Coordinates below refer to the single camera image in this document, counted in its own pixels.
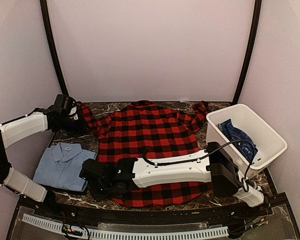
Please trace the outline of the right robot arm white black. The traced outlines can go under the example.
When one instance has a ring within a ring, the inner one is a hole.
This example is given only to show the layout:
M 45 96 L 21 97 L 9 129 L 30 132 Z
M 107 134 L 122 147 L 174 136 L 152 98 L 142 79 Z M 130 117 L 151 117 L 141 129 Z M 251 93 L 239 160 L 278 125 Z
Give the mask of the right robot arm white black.
M 82 164 L 79 177 L 88 182 L 89 192 L 97 201 L 162 184 L 211 182 L 216 197 L 242 200 L 245 213 L 256 217 L 264 210 L 267 197 L 262 187 L 235 164 L 226 149 L 231 145 L 209 142 L 207 149 L 192 154 L 157 159 L 148 159 L 145 151 L 140 158 L 123 158 L 117 163 L 90 158 Z

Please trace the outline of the red black plaid shirt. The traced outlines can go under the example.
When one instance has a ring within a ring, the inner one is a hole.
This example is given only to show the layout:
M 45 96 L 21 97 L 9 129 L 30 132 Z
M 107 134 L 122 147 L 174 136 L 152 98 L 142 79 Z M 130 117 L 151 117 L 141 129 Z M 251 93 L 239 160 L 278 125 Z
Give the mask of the red black plaid shirt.
M 80 107 L 87 131 L 98 137 L 97 160 L 101 163 L 140 158 L 144 151 L 150 159 L 193 154 L 200 149 L 195 134 L 209 113 L 204 101 L 192 106 L 194 113 L 186 113 L 141 100 L 100 118 L 95 118 L 86 104 Z M 131 190 L 113 201 L 132 208 L 182 205 L 211 189 L 210 182 L 167 183 Z

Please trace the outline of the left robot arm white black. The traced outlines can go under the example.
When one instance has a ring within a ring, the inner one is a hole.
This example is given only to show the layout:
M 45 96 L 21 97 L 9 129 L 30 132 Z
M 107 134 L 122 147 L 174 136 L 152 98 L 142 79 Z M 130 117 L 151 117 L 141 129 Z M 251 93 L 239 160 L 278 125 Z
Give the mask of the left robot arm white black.
M 45 199 L 48 190 L 44 186 L 12 166 L 8 161 L 6 150 L 23 139 L 45 131 L 84 132 L 87 124 L 81 116 L 82 106 L 80 101 L 59 94 L 54 104 L 48 108 L 37 107 L 28 114 L 0 123 L 0 186 L 41 203 L 41 210 L 50 218 L 59 216 L 60 206 L 52 199 Z

